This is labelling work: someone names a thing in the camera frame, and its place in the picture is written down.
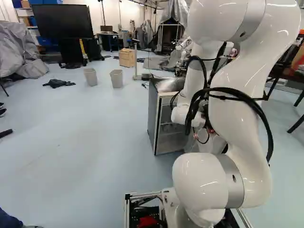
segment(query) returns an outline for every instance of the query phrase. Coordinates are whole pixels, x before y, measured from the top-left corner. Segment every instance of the floor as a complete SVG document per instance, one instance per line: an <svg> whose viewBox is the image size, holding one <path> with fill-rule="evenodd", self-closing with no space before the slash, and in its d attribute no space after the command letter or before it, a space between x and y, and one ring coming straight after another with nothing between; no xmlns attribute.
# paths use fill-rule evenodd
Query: floor
<svg viewBox="0 0 304 228"><path fill-rule="evenodd" d="M139 51L138 57L146 56ZM140 73L148 72L138 66ZM125 193L172 186L171 166L179 154L154 157L146 131L148 90L132 80L134 68L121 67L112 58L88 67L97 71L98 86L86 85L82 69L50 65L51 72L42 78L9 87L10 97L0 91L8 109L0 131L14 130L0 140L0 206L26 224L121 228ZM123 69L123 89L112 89L113 69ZM76 85L42 86L52 78ZM275 140L274 189L267 204L246 210L256 228L302 227L304 222L304 124L286 133L304 113L304 102L293 107L297 97L275 90L263 103ZM262 125L260 129L266 148L266 133Z"/></svg>

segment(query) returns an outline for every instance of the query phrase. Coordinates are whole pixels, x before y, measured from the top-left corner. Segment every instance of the black chair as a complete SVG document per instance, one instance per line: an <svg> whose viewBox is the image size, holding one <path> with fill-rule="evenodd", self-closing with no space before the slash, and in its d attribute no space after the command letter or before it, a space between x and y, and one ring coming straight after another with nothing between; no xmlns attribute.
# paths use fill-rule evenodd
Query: black chair
<svg viewBox="0 0 304 228"><path fill-rule="evenodd" d="M303 98L304 98L304 90L302 91L302 93L300 94L299 98L295 102L294 107L297 107L299 105L299 103L302 101ZM302 117L287 132L288 133L292 133L303 122L304 122L304 115L302 115Z"/></svg>

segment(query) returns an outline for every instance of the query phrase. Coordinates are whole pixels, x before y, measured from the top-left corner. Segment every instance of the metal cabinet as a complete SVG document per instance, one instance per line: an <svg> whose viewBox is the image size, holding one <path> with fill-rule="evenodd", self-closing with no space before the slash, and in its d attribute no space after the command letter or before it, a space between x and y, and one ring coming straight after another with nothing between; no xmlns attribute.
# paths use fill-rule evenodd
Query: metal cabinet
<svg viewBox="0 0 304 228"><path fill-rule="evenodd" d="M185 126L171 122L170 108L171 98L184 83L185 78L154 78L150 81L148 134L154 155L182 151L188 141Z"/></svg>

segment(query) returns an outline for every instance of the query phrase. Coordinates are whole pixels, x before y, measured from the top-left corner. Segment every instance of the gray trash can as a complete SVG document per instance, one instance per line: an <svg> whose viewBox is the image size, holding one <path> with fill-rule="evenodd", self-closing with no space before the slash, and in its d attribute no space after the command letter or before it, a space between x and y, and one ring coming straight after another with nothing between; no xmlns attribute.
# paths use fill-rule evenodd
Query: gray trash can
<svg viewBox="0 0 304 228"><path fill-rule="evenodd" d="M123 70L112 70L110 76L114 89L123 87Z"/></svg>
<svg viewBox="0 0 304 228"><path fill-rule="evenodd" d="M94 68L86 68L84 69L84 74L86 78L86 82L89 86L95 86L98 84L96 71Z"/></svg>

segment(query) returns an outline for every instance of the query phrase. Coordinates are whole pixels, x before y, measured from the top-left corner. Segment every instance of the red component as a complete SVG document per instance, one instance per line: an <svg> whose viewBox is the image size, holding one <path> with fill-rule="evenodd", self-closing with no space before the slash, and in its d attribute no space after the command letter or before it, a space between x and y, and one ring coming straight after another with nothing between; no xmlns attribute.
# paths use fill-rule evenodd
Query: red component
<svg viewBox="0 0 304 228"><path fill-rule="evenodd" d="M157 225L157 224L158 224L158 222L156 221L155 218L153 218L151 216L146 216L146 217L140 218L140 222L137 227L143 228L143 227L148 227L148 226Z"/></svg>

